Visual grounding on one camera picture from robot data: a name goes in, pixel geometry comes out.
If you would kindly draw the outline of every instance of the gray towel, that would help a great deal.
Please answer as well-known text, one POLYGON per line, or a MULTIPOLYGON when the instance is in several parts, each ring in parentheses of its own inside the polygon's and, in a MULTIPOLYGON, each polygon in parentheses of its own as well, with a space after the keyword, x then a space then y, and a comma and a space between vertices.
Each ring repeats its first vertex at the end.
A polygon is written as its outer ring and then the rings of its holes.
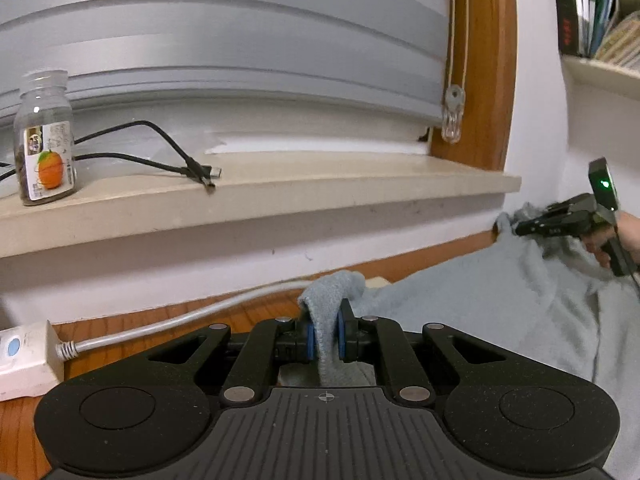
POLYGON ((342 298, 356 316, 395 319, 420 332, 442 322, 493 344, 594 381, 616 401, 622 428, 606 469, 640 478, 640 307, 628 279, 601 269, 578 240, 521 238, 511 223, 539 211, 525 206, 497 219, 492 246, 369 290, 346 270, 325 276, 300 296, 318 338, 318 367, 283 367, 284 384, 364 386, 372 368, 338 359, 335 319, 342 298))

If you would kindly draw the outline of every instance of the blue button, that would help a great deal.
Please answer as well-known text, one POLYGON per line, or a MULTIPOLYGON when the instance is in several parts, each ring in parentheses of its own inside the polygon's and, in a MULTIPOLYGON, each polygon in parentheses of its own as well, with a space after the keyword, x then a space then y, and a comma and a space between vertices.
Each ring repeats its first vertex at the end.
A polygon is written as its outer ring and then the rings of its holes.
POLYGON ((20 340, 18 338, 11 339, 11 341, 9 341, 9 346, 6 348, 6 352, 9 354, 9 357, 13 357, 18 353, 19 349, 20 349, 20 340))

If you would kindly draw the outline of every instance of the hand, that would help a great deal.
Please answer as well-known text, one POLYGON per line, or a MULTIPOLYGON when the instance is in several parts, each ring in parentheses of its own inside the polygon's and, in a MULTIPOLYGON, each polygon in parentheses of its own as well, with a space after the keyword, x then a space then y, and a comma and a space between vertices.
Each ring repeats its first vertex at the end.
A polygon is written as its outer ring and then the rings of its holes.
MULTIPOLYGON (((621 211, 618 219, 618 234, 620 235, 622 247, 631 253, 631 257, 636 264, 640 264, 640 218, 621 211)), ((607 240, 615 236, 616 232, 613 227, 607 226, 581 238, 585 248, 594 254, 598 263, 609 269, 611 258, 601 247, 607 240)))

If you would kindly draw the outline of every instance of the glass bottle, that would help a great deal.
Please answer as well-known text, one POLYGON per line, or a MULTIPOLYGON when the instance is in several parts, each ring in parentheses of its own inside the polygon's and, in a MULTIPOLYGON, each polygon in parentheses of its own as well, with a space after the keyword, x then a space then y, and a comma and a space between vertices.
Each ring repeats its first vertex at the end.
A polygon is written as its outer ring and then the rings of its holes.
POLYGON ((76 190, 71 104, 65 70, 24 76, 14 121, 15 169, 24 205, 53 202, 76 190))

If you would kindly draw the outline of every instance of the wooden table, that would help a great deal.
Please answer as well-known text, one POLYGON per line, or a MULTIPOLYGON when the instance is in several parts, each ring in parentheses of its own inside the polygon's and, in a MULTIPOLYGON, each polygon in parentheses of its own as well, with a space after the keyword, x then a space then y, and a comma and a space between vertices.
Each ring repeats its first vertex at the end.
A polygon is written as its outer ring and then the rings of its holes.
MULTIPOLYGON (((494 240, 495 237, 491 232, 480 233, 432 248, 367 262, 351 269, 362 272, 366 278, 383 276, 390 282, 396 282, 418 270, 485 248, 494 240)), ((299 292, 293 291, 260 298, 233 308, 223 316, 210 316, 161 334, 83 353, 79 358, 65 364, 65 378, 75 377, 113 363, 214 322, 228 324, 233 332, 248 332, 263 319, 277 316, 297 317, 298 295, 299 292)), ((224 297, 190 301, 121 316, 66 323, 57 325, 55 329, 62 341, 79 342, 180 316, 224 297)), ((25 397, 0 402, 0 473, 9 474, 18 480, 38 480, 50 471, 49 462, 44 456, 33 429, 33 413, 39 400, 39 397, 25 397)))

